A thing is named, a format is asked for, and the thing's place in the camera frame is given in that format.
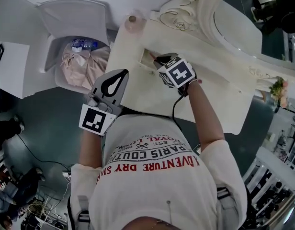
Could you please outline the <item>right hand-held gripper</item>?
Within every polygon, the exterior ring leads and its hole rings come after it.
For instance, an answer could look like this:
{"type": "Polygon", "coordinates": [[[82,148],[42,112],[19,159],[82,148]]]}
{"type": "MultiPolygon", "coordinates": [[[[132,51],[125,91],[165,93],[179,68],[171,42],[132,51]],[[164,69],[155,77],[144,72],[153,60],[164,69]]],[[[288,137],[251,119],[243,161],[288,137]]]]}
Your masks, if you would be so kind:
{"type": "Polygon", "coordinates": [[[191,64],[183,58],[176,58],[177,56],[177,53],[162,54],[159,60],[154,59],[153,64],[164,84],[169,88],[176,88],[179,95],[183,96],[187,92],[186,87],[197,77],[191,64]]]}

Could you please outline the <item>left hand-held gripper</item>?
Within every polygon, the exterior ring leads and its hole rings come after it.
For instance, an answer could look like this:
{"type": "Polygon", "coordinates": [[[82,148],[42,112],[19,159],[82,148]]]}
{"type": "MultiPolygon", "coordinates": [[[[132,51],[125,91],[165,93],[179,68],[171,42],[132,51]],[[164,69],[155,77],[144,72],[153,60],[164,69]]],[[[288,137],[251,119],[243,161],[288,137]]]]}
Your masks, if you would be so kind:
{"type": "Polygon", "coordinates": [[[122,112],[120,103],[128,80],[126,69],[116,69],[98,77],[82,105],[79,127],[104,136],[122,112]]]}

